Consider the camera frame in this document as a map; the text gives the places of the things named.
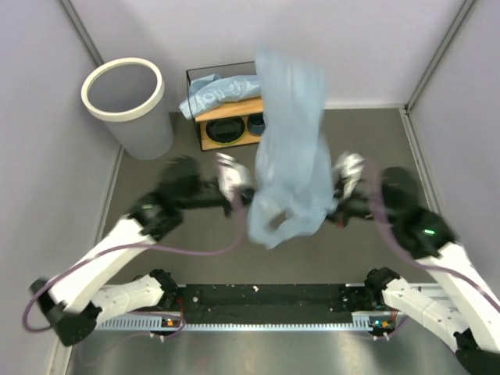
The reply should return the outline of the light blue trash bag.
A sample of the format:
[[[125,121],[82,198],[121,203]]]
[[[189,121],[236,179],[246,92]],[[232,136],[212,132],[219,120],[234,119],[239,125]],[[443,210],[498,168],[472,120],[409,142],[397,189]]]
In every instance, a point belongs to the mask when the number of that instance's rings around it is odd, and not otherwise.
[[[222,78],[210,74],[191,82],[187,97],[179,110],[187,120],[202,115],[229,102],[240,102],[261,95],[257,75],[237,75]]]
[[[248,236],[268,249],[315,234],[335,211],[330,150],[321,133],[323,73],[269,49],[255,59],[266,129],[255,156],[258,189]]]

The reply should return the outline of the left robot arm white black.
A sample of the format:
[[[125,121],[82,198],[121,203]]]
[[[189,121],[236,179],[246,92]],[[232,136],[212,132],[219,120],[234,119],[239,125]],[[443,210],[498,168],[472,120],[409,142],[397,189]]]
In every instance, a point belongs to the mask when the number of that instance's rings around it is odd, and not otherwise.
[[[171,159],[157,185],[79,262],[56,277],[32,283],[31,304],[38,306],[62,345],[80,343],[99,324],[123,314],[180,306],[179,287],[165,270],[152,270],[127,284],[108,282],[142,252],[160,249],[160,241],[182,224],[185,210],[220,207],[225,216],[237,213],[244,219],[242,209],[254,194],[248,168],[222,153],[215,162],[215,177],[203,180],[192,157]]]

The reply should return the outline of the white grey trash bin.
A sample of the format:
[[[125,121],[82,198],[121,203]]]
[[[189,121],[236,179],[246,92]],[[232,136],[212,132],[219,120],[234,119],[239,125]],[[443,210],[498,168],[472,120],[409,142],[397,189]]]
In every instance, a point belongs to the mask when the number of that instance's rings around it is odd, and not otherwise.
[[[167,153],[174,140],[165,89],[156,64],[126,57],[92,71],[80,97],[87,111],[107,126],[129,155],[152,160]]]

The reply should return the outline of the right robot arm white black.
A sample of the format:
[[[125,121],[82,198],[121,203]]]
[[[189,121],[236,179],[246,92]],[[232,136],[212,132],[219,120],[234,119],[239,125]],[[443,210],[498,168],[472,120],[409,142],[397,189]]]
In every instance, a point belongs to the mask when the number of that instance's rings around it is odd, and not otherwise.
[[[438,337],[470,374],[499,372],[499,300],[476,271],[454,231],[420,204],[419,189],[405,168],[390,167],[356,189],[362,167],[336,167],[338,201],[328,220],[343,227],[351,218],[372,220],[390,248],[426,270],[453,304],[442,305],[387,267],[371,270],[365,300],[374,309],[395,309]]]

